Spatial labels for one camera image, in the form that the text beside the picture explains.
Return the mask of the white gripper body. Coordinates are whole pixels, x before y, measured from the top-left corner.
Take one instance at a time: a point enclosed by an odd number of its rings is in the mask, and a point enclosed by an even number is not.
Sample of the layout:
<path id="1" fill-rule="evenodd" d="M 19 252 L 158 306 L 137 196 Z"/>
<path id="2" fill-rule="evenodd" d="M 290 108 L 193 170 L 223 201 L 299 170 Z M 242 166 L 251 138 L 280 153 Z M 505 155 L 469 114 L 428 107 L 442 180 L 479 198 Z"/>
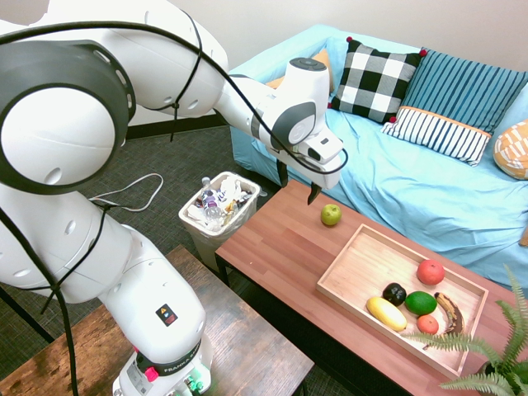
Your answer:
<path id="1" fill-rule="evenodd" d="M 276 150 L 275 157 L 323 189 L 331 189 L 339 182 L 344 166 L 342 152 L 343 142 L 308 142 Z"/>

